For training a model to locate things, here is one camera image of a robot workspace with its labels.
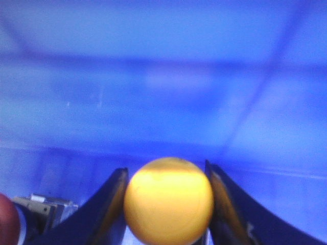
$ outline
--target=red ball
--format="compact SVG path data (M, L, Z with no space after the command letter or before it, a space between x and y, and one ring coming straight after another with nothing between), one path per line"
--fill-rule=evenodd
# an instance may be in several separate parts
M0 193L0 244L17 245L19 233L18 211L13 202Z

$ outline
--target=yellow ball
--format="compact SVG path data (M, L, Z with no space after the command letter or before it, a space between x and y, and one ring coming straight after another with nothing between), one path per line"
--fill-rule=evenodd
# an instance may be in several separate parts
M196 165L166 157L143 166L127 186L124 213L132 233L147 245L190 245L213 213L210 182Z

